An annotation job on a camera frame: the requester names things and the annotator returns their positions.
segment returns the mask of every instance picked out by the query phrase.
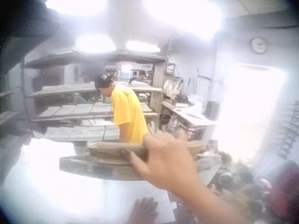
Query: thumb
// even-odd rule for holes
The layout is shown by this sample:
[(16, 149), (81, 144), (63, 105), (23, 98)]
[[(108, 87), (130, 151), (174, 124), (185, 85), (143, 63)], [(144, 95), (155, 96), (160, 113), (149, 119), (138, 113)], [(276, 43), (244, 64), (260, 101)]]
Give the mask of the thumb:
[(140, 175), (141, 178), (147, 180), (147, 177), (149, 175), (149, 168), (146, 165), (146, 163), (140, 159), (134, 152), (131, 151), (131, 165), (134, 167), (136, 172)]

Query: clock face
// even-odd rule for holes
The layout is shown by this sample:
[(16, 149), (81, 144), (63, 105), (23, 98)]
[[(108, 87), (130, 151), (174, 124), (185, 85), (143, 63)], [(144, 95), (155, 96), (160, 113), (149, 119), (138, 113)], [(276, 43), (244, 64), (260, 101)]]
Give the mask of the clock face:
[(264, 53), (267, 49), (265, 41), (260, 37), (253, 39), (251, 42), (251, 46), (252, 49), (259, 54)]

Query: hand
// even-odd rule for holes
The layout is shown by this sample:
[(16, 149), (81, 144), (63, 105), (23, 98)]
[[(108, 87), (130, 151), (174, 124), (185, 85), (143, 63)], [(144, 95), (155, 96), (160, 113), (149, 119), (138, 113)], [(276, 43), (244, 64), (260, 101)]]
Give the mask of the hand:
[(154, 224), (158, 216), (157, 206), (158, 202), (154, 202), (153, 198), (137, 200), (126, 224)]
[(141, 178), (160, 189), (179, 194), (186, 187), (198, 186), (196, 167), (187, 146), (187, 138), (180, 132), (177, 138), (169, 133), (146, 134), (143, 144), (149, 151), (147, 163), (130, 152), (130, 163)]

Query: man in yellow shirt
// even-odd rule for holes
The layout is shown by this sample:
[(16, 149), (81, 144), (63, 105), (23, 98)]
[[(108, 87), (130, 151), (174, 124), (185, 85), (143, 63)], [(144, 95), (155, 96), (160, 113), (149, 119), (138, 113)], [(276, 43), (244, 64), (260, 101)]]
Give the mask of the man in yellow shirt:
[(120, 142), (142, 143), (143, 136), (149, 131), (134, 91), (114, 83), (112, 76), (105, 74), (98, 76), (94, 85), (104, 96), (111, 97), (114, 124), (120, 129)]

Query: ceiling light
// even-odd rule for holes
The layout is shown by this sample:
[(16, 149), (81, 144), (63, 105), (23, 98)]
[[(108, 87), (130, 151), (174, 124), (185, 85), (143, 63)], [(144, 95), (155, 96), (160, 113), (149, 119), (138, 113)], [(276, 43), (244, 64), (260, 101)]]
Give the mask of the ceiling light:
[(126, 48), (132, 51), (139, 51), (139, 52), (160, 52), (161, 49), (154, 44), (143, 43), (140, 41), (128, 41), (126, 43)]
[(207, 0), (144, 0), (148, 12), (203, 39), (210, 39), (221, 26), (221, 11)]
[(132, 66), (130, 64), (123, 64), (121, 66), (121, 71), (124, 73), (129, 73), (132, 70)]
[(87, 34), (76, 40), (78, 50), (85, 53), (97, 54), (115, 50), (112, 40), (101, 34)]
[(46, 6), (68, 15), (96, 15), (105, 9), (106, 0), (48, 0)]

